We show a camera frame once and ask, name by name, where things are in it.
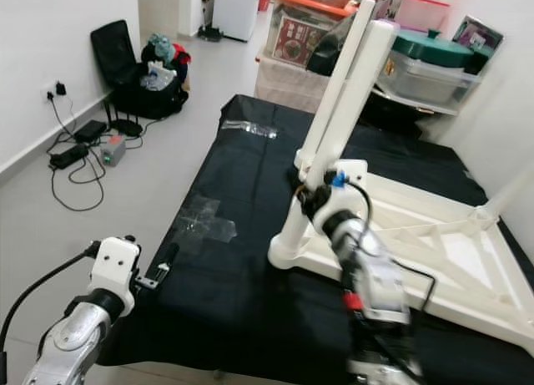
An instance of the refrigerator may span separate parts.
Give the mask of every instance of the refrigerator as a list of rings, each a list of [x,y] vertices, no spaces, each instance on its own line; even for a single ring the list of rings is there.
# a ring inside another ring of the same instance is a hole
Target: refrigerator
[[[259,0],[214,0],[213,27],[225,37],[249,41],[256,24]]]

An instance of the green lid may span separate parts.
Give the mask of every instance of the green lid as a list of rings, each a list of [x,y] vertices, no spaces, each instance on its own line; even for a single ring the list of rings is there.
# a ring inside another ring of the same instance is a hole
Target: green lid
[[[428,34],[413,30],[401,30],[393,49],[407,57],[446,68],[464,68],[473,55],[469,48],[443,38],[440,32],[429,30]]]

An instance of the baseboard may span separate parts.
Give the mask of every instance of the baseboard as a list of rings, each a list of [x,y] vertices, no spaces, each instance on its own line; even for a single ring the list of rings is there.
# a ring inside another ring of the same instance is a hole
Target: baseboard
[[[76,120],[78,127],[87,123],[94,114],[103,108],[102,102],[108,97],[108,94],[103,95],[96,101],[79,111],[74,117],[65,119],[63,122],[65,125],[71,124]],[[33,162],[38,156],[42,155],[48,147],[50,147],[61,131],[61,126],[50,130],[38,141],[28,146],[26,149],[11,158],[6,164],[0,167],[0,187],[5,185],[11,178]]]

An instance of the red container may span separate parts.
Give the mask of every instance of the red container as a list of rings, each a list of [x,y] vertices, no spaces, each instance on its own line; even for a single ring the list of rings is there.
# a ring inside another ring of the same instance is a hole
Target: red container
[[[270,0],[259,0],[258,10],[265,12],[269,9]]]

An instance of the small gray box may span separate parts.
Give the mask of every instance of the small gray box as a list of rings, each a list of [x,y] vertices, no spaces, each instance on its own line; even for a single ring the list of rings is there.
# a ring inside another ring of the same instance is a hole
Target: small gray box
[[[113,136],[100,146],[102,163],[107,166],[117,166],[126,153],[126,139],[123,136]]]

